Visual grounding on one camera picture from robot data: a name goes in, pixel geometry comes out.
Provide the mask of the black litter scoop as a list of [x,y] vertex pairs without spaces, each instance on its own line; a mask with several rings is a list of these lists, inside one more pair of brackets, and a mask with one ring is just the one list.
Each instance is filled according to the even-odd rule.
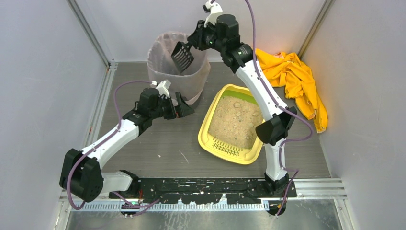
[[192,45],[190,43],[179,41],[172,51],[171,58],[180,73],[184,72],[194,61],[191,48]]

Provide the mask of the yellow litter box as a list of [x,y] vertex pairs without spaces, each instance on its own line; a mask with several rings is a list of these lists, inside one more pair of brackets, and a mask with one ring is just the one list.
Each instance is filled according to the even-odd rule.
[[213,99],[198,133],[207,152],[237,164],[251,164],[263,143],[255,133],[262,112],[247,88],[228,84]]

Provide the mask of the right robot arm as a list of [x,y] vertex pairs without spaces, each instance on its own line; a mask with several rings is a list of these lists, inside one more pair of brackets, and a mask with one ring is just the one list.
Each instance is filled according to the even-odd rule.
[[250,45],[240,41],[239,24],[235,16],[223,14],[215,23],[199,20],[195,31],[188,37],[188,44],[204,51],[213,49],[220,53],[222,61],[249,89],[259,106],[264,122],[255,128],[266,153],[265,186],[270,191],[281,191],[289,182],[284,169],[283,141],[287,139],[297,110],[288,107],[278,97],[266,80],[260,65],[254,60]]

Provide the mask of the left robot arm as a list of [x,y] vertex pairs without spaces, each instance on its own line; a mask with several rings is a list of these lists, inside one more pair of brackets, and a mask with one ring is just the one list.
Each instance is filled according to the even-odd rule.
[[177,105],[164,90],[145,88],[135,107],[101,139],[82,150],[70,149],[62,166],[59,185],[84,202],[92,202],[101,193],[134,196],[139,193],[139,178],[127,170],[102,173],[107,161],[122,147],[143,134],[153,120],[172,120],[194,113],[180,92],[175,93]]

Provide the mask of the trash bin with pink bag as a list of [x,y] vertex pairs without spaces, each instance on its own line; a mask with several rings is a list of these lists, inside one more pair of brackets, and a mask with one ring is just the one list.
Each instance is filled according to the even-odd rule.
[[171,53],[178,42],[186,42],[188,34],[182,32],[164,32],[154,41],[148,51],[147,69],[151,81],[161,82],[169,80],[171,83],[169,93],[175,98],[180,92],[188,105],[194,104],[201,96],[211,66],[206,51],[191,48],[194,57],[192,64],[184,71],[179,72],[171,59]]

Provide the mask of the yellow cloth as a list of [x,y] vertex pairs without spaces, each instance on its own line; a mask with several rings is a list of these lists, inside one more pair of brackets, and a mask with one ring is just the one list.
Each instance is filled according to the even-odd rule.
[[312,70],[296,53],[270,54],[257,48],[256,56],[271,86],[284,87],[285,98],[295,100],[304,117],[313,120],[317,133],[325,132],[328,114],[317,92]]

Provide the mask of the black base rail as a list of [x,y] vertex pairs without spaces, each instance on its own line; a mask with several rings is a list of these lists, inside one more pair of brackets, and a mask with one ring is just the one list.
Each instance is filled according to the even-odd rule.
[[119,194],[125,199],[140,198],[162,204],[217,204],[224,196],[228,204],[259,204],[265,198],[296,197],[292,184],[289,191],[271,191],[262,178],[139,178]]

